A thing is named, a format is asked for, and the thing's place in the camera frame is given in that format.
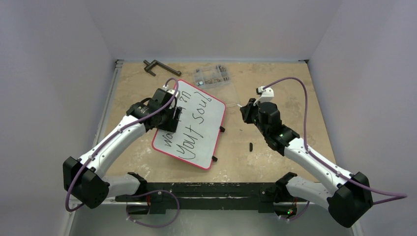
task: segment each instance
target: wooden table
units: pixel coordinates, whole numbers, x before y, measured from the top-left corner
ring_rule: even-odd
[[[193,82],[192,73],[196,68],[217,63],[168,63],[182,72],[180,79]],[[233,85],[240,104],[246,104],[251,97],[258,97],[255,88],[267,85],[277,79],[294,76],[300,78],[308,92],[307,139],[309,145],[334,162],[326,127],[320,111],[310,74],[305,63],[222,63],[230,71]],[[110,109],[106,134],[125,115],[130,105],[145,97],[152,97],[157,88],[172,77],[172,74],[155,67],[156,77],[144,71],[143,63],[124,63],[113,105]],[[283,124],[303,135],[304,93],[301,85],[292,80],[273,86],[276,103],[281,112]],[[238,106],[228,107],[213,163],[209,170],[179,161],[153,150],[151,141],[155,130],[136,140],[114,162],[107,175],[121,176],[136,172],[150,182],[275,182],[287,172],[316,181],[306,170],[279,153],[272,151],[254,125],[242,121]],[[249,152],[249,142],[253,151]]]

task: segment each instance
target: whiteboard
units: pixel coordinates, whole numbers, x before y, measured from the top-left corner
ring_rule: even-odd
[[[211,166],[226,105],[217,98],[178,81],[178,107],[182,107],[175,133],[157,130],[152,147],[203,169]]]

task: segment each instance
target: white wall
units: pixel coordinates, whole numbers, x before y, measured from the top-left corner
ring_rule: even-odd
[[[114,61],[82,0],[0,1],[0,235],[57,235]]]
[[[371,208],[367,236],[417,232],[416,11],[415,0],[344,0],[309,63],[337,163],[409,194]]]
[[[341,0],[86,0],[117,59],[298,60]]]

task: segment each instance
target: floor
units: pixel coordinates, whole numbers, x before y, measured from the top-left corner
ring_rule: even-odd
[[[167,63],[180,70],[180,79],[193,82],[192,73],[197,68],[217,63]],[[305,63],[222,63],[230,74],[231,88],[216,89],[214,96],[240,104],[246,104],[251,97],[257,97],[255,88],[267,85],[277,79],[294,76],[300,78],[307,87],[308,119],[307,139],[309,145],[334,162],[333,152],[320,111],[313,83]],[[156,77],[144,71],[143,63],[124,63],[110,109],[106,134],[125,115],[130,105],[145,97],[152,97],[157,88],[172,77],[160,67],[152,71]],[[303,135],[304,93],[296,81],[283,81],[273,86],[276,103],[281,112],[283,124]],[[223,126],[215,156],[218,158],[209,170],[179,161],[152,149],[151,141],[155,130],[136,140],[114,162],[107,175],[121,176],[136,172],[150,182],[275,182],[287,172],[315,181],[306,170],[295,162],[272,151],[254,125],[242,121],[238,106],[228,102]],[[249,143],[253,151],[249,152]]]

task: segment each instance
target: small parts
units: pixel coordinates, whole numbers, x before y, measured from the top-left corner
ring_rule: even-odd
[[[172,69],[172,68],[170,68],[169,66],[167,66],[167,65],[165,65],[165,64],[163,64],[163,63],[161,63],[161,62],[159,62],[159,61],[157,61],[157,60],[153,60],[151,63],[149,63],[147,60],[144,60],[144,63],[145,63],[145,65],[146,65],[146,67],[144,68],[144,70],[147,72],[147,73],[149,73],[149,74],[151,74],[151,75],[153,75],[153,76],[156,76],[156,74],[155,73],[153,73],[151,70],[152,70],[152,68],[154,68],[155,66],[157,66],[157,65],[159,65],[160,67],[162,67],[162,68],[164,68],[165,70],[167,70],[167,71],[169,71],[169,72],[171,72],[171,73],[173,73],[174,75],[176,75],[176,76],[181,76],[181,71],[176,71],[176,70],[174,70],[174,69]]]

